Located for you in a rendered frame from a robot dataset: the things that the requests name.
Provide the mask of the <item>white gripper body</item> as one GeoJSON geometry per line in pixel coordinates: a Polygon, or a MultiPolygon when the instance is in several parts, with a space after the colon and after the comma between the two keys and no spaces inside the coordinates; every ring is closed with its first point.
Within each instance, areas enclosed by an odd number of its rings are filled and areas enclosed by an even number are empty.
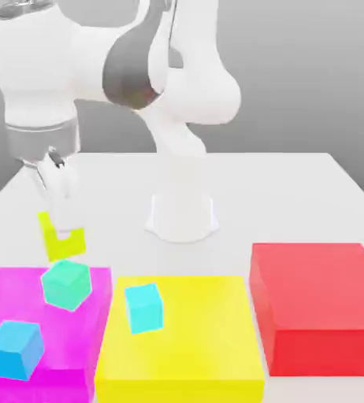
{"type": "Polygon", "coordinates": [[[43,185],[50,221],[57,232],[70,232],[79,227],[76,207],[78,179],[68,160],[59,153],[46,153],[37,164],[43,185]]]}

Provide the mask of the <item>small yellow-green cube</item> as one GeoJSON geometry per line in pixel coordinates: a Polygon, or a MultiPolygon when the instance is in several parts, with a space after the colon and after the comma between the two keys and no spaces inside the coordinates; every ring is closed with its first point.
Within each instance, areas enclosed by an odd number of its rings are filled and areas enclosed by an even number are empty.
{"type": "Polygon", "coordinates": [[[86,252],[83,228],[71,230],[68,238],[59,238],[53,224],[50,222],[47,211],[38,212],[37,217],[49,262],[59,261],[86,252]]]}

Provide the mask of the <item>small green cube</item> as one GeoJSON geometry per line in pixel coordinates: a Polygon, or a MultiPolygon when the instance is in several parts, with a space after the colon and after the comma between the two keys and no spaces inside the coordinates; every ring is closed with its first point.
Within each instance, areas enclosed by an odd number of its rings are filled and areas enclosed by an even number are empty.
{"type": "Polygon", "coordinates": [[[90,268],[62,260],[41,276],[44,301],[48,305],[75,312],[92,291],[90,268]]]}

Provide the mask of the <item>small cyan cube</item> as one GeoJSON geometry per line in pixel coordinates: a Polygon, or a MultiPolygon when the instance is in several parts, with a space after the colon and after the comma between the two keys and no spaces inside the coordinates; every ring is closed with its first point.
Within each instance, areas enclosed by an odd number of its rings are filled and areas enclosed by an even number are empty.
{"type": "Polygon", "coordinates": [[[128,325],[133,335],[163,328],[163,300],[155,283],[127,287],[124,297],[128,325]]]}

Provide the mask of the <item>small blue cube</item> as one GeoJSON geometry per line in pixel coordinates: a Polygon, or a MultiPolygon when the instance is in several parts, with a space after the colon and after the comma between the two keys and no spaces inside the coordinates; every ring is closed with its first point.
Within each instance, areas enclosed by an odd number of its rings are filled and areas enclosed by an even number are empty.
{"type": "Polygon", "coordinates": [[[44,352],[39,324],[16,320],[0,324],[0,378],[28,381],[44,352]]]}

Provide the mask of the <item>large magenta box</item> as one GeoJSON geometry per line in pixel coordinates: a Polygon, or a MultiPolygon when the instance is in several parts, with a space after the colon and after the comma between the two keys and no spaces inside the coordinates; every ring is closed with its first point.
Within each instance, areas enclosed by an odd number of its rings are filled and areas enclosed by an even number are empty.
{"type": "Polygon", "coordinates": [[[0,324],[38,323],[45,353],[28,381],[0,379],[0,403],[92,403],[112,300],[111,271],[91,268],[92,292],[75,312],[45,303],[45,268],[0,268],[0,324]]]}

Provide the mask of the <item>large yellow box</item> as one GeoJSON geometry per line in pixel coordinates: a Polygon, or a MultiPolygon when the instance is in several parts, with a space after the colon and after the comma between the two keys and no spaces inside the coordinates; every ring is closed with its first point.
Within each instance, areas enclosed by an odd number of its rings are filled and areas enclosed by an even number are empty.
{"type": "Polygon", "coordinates": [[[262,403],[265,376],[239,275],[120,276],[95,372],[98,403],[262,403]],[[134,335],[127,287],[156,283],[161,330],[134,335]]]}

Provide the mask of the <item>large red box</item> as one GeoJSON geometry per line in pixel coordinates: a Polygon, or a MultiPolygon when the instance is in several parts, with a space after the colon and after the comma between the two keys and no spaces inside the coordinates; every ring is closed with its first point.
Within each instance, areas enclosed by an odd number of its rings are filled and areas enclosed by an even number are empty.
{"type": "Polygon", "coordinates": [[[271,376],[364,376],[364,247],[255,243],[249,285],[271,376]]]}

